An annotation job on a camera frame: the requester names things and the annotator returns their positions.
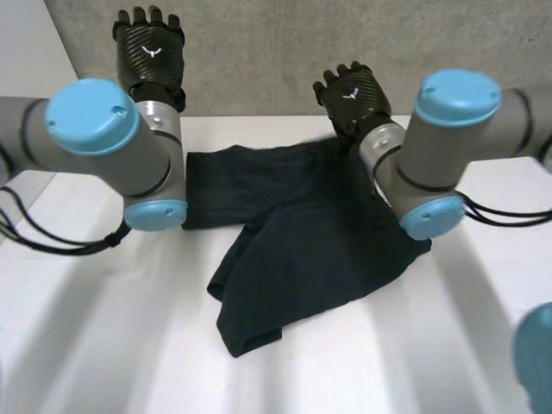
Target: robotic hand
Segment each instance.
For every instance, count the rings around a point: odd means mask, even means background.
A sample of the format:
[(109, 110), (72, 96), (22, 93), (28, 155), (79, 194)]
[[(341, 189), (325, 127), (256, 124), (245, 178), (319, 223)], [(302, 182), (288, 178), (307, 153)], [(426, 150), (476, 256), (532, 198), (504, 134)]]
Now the robotic hand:
[[(24, 241), (4, 217), (0, 230), (6, 236), (48, 253), (81, 255), (115, 246), (129, 228), (159, 231), (185, 221), (179, 118), (185, 37), (175, 15), (166, 25), (158, 8), (150, 14), (148, 23), (144, 10), (135, 8), (131, 25), (122, 10), (113, 27), (124, 89), (88, 78), (50, 100), (0, 97), (0, 186), (25, 170), (96, 175), (123, 197), (120, 231), (95, 248), (44, 248)], [(9, 188), (3, 191), (13, 196)]]
[[(552, 221), (552, 211), (510, 213), (489, 209), (455, 191), (467, 164), (534, 156), (552, 172), (552, 86), (503, 90), (492, 78), (459, 69), (430, 75), (414, 104), (407, 131), (367, 66), (339, 65), (314, 84), (338, 136), (360, 143), (368, 173), (414, 239), (451, 230), (464, 216), (502, 227)], [(531, 218), (499, 223), (481, 214)]]
[(151, 22), (146, 20), (142, 7), (134, 7), (133, 12), (133, 24), (129, 13), (121, 10), (113, 25), (119, 83), (135, 102), (164, 102), (182, 112), (186, 105), (181, 88), (185, 37), (180, 19), (169, 15), (165, 24), (161, 10), (155, 6), (149, 8)]
[(324, 72), (328, 87), (322, 82), (312, 87), (340, 137), (360, 141), (372, 129), (391, 122), (391, 105), (368, 66), (354, 61), (350, 69), (339, 65), (337, 73), (339, 77), (331, 70)]

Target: white logo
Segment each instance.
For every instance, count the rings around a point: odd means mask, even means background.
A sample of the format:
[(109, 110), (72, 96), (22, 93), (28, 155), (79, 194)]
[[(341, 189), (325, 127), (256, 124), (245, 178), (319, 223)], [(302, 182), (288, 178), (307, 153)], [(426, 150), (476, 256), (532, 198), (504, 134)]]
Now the white logo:
[(160, 47), (153, 52), (151, 50), (147, 50), (144, 46), (142, 46), (141, 48), (144, 50), (144, 52), (148, 53), (152, 58), (154, 58), (155, 55), (161, 51)]
[(359, 88), (354, 88), (354, 92), (350, 95), (343, 95), (345, 99), (356, 99), (356, 96), (359, 94)]

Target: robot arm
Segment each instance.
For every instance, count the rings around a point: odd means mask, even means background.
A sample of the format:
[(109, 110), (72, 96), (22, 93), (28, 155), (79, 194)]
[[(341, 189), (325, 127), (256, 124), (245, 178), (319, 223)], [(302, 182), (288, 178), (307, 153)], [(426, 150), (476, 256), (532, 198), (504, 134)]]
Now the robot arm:
[(533, 156), (552, 172), (552, 86), (502, 90), (485, 74), (446, 70), (427, 77), (407, 131), (373, 129), (361, 158), (406, 232), (423, 240), (464, 216), (454, 189), (476, 160)]
[(97, 175), (122, 195), (133, 229), (186, 218), (179, 113), (135, 103), (108, 80), (81, 80), (51, 100), (0, 97), (0, 185), (25, 170)]

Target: fabric garment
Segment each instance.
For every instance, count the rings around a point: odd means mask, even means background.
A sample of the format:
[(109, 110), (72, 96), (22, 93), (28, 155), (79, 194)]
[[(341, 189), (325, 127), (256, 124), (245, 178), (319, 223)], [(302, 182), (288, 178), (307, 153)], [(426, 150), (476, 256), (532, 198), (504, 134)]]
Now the fabric garment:
[(336, 138), (191, 153), (187, 177), (185, 229), (245, 223), (208, 286), (222, 302), (216, 325), (233, 356), (366, 296), (430, 250), (375, 192), (358, 146)]

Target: light blue joint cap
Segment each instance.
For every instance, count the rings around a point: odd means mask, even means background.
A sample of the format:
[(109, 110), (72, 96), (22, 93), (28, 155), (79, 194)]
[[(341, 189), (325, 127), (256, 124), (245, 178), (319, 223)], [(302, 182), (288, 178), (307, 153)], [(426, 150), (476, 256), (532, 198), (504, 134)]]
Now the light blue joint cap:
[(152, 200), (124, 209), (124, 221), (136, 230), (163, 231), (186, 221), (188, 203), (180, 200)]
[(552, 302), (532, 310), (517, 327), (514, 361), (533, 412), (552, 412)]
[(422, 204), (405, 214), (400, 225), (414, 240), (426, 240), (447, 233), (464, 214), (461, 198), (448, 196)]
[(448, 69), (422, 82), (414, 110), (427, 123), (444, 128), (476, 125), (490, 118), (502, 104), (494, 79), (480, 72)]
[(66, 86), (49, 102), (46, 128), (70, 153), (101, 156), (124, 147), (140, 128), (134, 101), (106, 79), (84, 79)]

